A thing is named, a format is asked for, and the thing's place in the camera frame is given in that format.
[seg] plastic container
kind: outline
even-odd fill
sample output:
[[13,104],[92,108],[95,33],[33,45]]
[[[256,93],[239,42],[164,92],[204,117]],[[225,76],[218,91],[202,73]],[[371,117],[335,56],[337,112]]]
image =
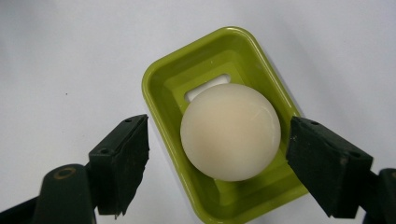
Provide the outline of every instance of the plastic container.
[[[264,95],[281,125],[275,159],[245,181],[224,182],[202,174],[190,163],[180,141],[180,122],[189,105],[186,92],[224,74],[231,83]],[[299,112],[246,30],[224,27],[161,58],[146,71],[142,89],[184,190],[204,223],[245,223],[307,193],[285,159],[290,119]]]

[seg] white ball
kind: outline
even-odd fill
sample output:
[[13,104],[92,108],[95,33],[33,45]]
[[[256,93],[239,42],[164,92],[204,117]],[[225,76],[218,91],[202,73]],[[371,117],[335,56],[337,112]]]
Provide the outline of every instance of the white ball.
[[271,103],[259,92],[221,84],[190,103],[180,136],[198,170],[215,179],[239,181],[259,174],[273,160],[280,125]]

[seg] black plastic part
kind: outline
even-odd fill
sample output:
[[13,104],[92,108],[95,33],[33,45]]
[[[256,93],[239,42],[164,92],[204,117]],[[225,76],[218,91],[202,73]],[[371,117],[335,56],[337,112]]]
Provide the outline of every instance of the black plastic part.
[[27,224],[31,223],[33,219],[33,214],[35,213],[35,204],[37,197],[20,203],[8,210],[0,213],[0,223],[2,224]]
[[289,165],[328,216],[356,216],[373,157],[323,125],[291,119]]
[[149,159],[148,117],[124,120],[89,156],[87,169],[99,214],[125,214]]
[[95,223],[85,167],[70,164],[44,177],[33,223]]
[[379,172],[377,192],[386,223],[396,223],[396,169]]
[[364,224],[385,223],[381,202],[378,199],[377,187],[380,182],[378,175],[370,173],[364,185],[361,186],[359,205],[367,212]]

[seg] white background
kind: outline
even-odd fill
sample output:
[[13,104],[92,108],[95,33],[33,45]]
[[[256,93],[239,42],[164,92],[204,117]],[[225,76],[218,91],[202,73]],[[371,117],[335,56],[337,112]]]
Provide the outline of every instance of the white background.
[[[151,63],[220,27],[257,38],[304,116],[396,167],[394,1],[0,1],[0,211],[88,152],[120,121],[148,113]],[[151,119],[150,159],[125,217],[98,223],[200,223]],[[310,195],[250,223],[327,218]]]

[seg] lime green tray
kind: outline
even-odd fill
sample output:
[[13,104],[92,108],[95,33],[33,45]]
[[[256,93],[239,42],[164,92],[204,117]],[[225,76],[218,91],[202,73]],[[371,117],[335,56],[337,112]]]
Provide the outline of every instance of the lime green tray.
[[[223,182],[202,174],[180,141],[180,122],[189,105],[186,92],[224,74],[264,95],[281,125],[274,161],[245,181]],[[146,71],[142,89],[184,190],[204,223],[245,223],[307,193],[285,159],[290,119],[299,112],[246,30],[224,27],[161,58]]]

